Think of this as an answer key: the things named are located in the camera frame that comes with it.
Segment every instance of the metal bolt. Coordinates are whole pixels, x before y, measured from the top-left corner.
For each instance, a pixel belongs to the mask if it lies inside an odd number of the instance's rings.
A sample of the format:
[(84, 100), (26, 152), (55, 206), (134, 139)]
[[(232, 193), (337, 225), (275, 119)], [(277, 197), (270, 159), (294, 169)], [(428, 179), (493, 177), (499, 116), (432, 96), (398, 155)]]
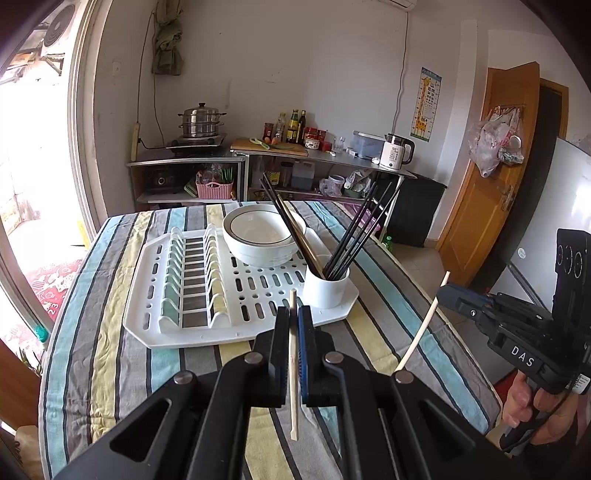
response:
[(394, 378), (396, 379), (397, 383), (407, 385), (409, 383), (413, 383), (414, 375), (406, 370), (401, 370), (400, 372), (396, 372)]
[(324, 359), (330, 363), (331, 365), (336, 365), (341, 363), (344, 360), (344, 356), (342, 353), (340, 352), (328, 352), (325, 356)]
[(244, 356), (244, 361), (251, 365), (260, 364), (262, 362), (262, 355), (259, 352), (248, 352)]
[(175, 374), (173, 380), (174, 383), (176, 383), (177, 385), (186, 385), (193, 381), (193, 374), (191, 372), (183, 370), (182, 372)]

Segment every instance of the cutting board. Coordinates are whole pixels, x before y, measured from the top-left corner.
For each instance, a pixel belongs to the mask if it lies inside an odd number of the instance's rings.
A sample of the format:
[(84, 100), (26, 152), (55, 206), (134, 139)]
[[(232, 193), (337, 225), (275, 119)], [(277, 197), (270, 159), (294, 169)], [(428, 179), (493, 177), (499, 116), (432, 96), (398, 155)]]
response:
[(274, 154), (280, 155), (282, 153), (287, 153), (289, 155), (297, 155), (299, 157), (307, 157), (308, 156), (308, 151), (299, 144), (281, 142), (279, 145), (281, 145), (282, 147), (290, 147), (290, 149), (285, 150), (283, 148), (273, 148), (273, 145), (270, 145), (271, 149), (265, 150), (262, 146), (252, 143), (247, 138), (237, 138), (236, 140), (234, 140), (234, 142), (232, 142), (232, 146), (230, 146), (230, 149), (231, 150), (248, 150), (248, 151), (258, 152), (258, 153), (267, 154), (267, 155), (274, 155)]

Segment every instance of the tablecloth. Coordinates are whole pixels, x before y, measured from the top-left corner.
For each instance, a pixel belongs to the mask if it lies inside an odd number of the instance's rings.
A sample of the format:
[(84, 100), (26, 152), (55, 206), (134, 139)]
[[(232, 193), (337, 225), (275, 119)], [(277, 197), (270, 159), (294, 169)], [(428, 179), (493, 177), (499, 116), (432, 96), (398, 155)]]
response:
[[(70, 289), (46, 356), (40, 395), (44, 473), (53, 477), (181, 369), (215, 371), (251, 349), (249, 342), (185, 349), (147, 349), (122, 325), (142, 246), (176, 226), (221, 225), (239, 203), (140, 212), (108, 219)], [(334, 202), (292, 202), (332, 251), (350, 222)], [(367, 368), (391, 374), (418, 330), (430, 299), (373, 238), (350, 277), (359, 299), (347, 319), (323, 326), (336, 348)], [(447, 319), (438, 312), (407, 368), (480, 432), (498, 420), (496, 392)], [(290, 439), (289, 402), (251, 412), (244, 478), (340, 476), (333, 408), (314, 408)]]

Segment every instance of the stainless steel pot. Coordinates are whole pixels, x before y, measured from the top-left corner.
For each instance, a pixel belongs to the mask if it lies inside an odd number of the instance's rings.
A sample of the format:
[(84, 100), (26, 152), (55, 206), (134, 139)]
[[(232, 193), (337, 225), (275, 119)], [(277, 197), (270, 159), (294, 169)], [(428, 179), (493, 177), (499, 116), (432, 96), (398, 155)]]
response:
[(209, 122), (208, 124), (183, 123), (178, 127), (183, 129), (184, 138), (203, 138), (216, 137), (218, 135), (217, 128), (220, 125), (223, 124), (220, 122)]
[(206, 107), (205, 103), (200, 103), (198, 108), (188, 108), (184, 113), (179, 113), (183, 117), (184, 124), (211, 124), (219, 122), (222, 115), (217, 108)]

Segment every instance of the giraffe poster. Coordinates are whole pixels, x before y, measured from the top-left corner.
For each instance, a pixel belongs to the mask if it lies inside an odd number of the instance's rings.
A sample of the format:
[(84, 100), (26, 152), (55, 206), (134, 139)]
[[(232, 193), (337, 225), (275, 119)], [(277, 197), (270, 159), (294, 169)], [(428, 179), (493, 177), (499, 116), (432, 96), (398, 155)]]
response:
[(423, 67), (421, 80), (418, 84), (417, 106), (414, 109), (411, 137), (419, 138), (425, 142), (431, 138), (440, 88), (441, 77)]

